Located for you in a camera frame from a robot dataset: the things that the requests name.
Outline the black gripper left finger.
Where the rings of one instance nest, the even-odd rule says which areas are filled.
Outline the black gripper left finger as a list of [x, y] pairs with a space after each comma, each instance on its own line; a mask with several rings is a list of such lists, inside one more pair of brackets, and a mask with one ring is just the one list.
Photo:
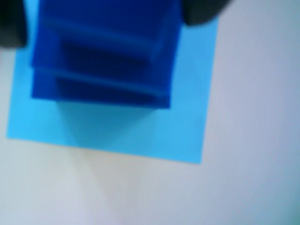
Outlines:
[[23, 0], [0, 0], [0, 46], [25, 47], [28, 27]]

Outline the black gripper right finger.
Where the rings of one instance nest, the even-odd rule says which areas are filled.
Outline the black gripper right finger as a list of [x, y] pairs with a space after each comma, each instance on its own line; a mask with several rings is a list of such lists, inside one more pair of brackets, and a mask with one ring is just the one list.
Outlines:
[[183, 0], [182, 16], [186, 25], [203, 25], [219, 16], [231, 0]]

